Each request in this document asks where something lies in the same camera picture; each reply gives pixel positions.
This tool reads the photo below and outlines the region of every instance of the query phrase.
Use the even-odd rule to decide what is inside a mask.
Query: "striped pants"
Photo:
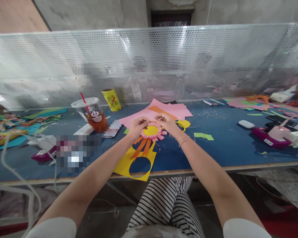
[[[187,194],[193,177],[159,178],[149,182],[127,231],[139,225],[179,228],[188,237],[202,237],[201,223]]]

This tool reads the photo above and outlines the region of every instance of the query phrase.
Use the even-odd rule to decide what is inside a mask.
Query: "perforated metal panel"
[[[79,84],[85,65],[104,80]],[[247,96],[296,75],[298,24],[0,34],[0,103],[12,109],[69,106],[79,92],[106,104],[104,88],[122,103]]]

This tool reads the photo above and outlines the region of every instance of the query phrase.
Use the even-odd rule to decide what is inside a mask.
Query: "bracelet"
[[[181,145],[183,144],[183,142],[184,142],[187,138],[189,138],[189,136],[187,136],[186,138],[184,138],[184,140],[179,144],[179,147],[181,147]]]

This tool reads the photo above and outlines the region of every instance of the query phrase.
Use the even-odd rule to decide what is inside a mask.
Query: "blue table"
[[[260,113],[258,111],[248,112],[239,108],[225,106],[209,106],[203,102],[186,102],[188,109],[193,117],[186,119],[191,122],[191,127],[186,133],[193,138],[194,132],[202,132],[213,136],[213,141],[207,141],[204,138],[195,138],[196,143],[200,145],[210,156],[212,156],[227,171],[254,171],[261,169],[272,169],[276,167],[294,167],[298,166],[298,148],[287,147],[283,150],[269,147],[256,136],[253,136],[250,130],[239,126],[240,120],[248,120],[257,127],[264,126],[269,119],[264,116],[247,116],[249,113]],[[118,112],[109,112],[108,107],[104,107],[106,117],[111,116],[108,121],[120,119],[144,109],[147,105],[127,105]],[[72,135],[85,121],[76,112],[75,109],[69,109],[64,118],[57,125],[50,125],[45,131],[45,135]],[[115,138],[103,139],[102,147],[97,152],[98,155],[108,150],[125,134],[123,126]],[[7,163],[17,172],[26,178],[31,184],[44,185],[53,183],[54,166],[49,163],[38,164],[30,157],[37,152],[36,149],[25,145],[9,148],[6,154]],[[191,167],[178,147],[176,140],[169,135],[165,139],[158,141],[154,148],[157,152],[151,178],[171,177],[193,174]],[[145,158],[138,158],[130,168],[131,174],[143,174],[149,169],[149,161]],[[70,183],[78,173],[60,173],[58,174],[58,183]],[[113,174],[112,181],[126,179],[123,176]],[[0,162],[0,182],[6,185],[19,185],[21,182]]]

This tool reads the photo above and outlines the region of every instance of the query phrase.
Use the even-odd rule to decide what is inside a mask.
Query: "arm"
[[[108,181],[120,159],[149,122],[146,117],[134,120],[129,133],[80,173],[57,197],[37,224],[55,217],[68,217],[78,228],[92,199]]]
[[[156,119],[180,144],[187,135],[167,115],[159,114]],[[222,167],[191,138],[181,145],[195,175],[209,192],[214,202],[222,227],[232,218],[243,218],[264,228],[255,211]]]

